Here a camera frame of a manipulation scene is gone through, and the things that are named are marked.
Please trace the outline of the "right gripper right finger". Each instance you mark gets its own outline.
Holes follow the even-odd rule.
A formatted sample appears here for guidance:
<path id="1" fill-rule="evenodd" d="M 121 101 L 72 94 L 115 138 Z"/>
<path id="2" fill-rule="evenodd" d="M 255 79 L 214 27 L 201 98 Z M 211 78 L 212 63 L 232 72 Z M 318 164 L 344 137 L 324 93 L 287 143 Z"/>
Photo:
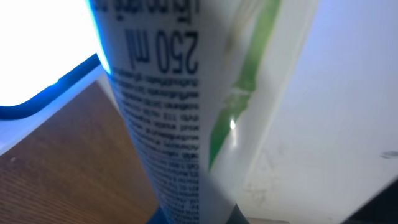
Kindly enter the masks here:
<path id="1" fill-rule="evenodd" d="M 236 204 L 232 212 L 226 221 L 226 224 L 249 224 L 249 221 L 246 219 L 246 217 L 243 215 L 243 213 L 240 211 L 238 205 Z"/>

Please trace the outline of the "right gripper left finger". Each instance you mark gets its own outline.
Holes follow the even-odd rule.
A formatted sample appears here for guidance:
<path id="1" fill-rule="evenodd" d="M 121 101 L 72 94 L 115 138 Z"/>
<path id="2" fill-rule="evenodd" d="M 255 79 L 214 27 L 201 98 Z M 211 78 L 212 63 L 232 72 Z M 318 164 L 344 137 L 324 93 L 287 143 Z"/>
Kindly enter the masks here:
<path id="1" fill-rule="evenodd" d="M 153 215 L 146 221 L 146 224 L 169 224 L 169 220 L 161 206 L 158 206 Z"/>

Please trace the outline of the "white green cosmetic tube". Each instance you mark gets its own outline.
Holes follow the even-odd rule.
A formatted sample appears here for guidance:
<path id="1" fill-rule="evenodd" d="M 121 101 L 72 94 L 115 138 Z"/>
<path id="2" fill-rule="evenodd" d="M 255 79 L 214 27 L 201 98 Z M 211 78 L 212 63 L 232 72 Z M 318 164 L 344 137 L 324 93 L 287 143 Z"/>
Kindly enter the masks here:
<path id="1" fill-rule="evenodd" d="M 226 223 L 318 3 L 89 3 L 112 91 L 169 223 Z"/>

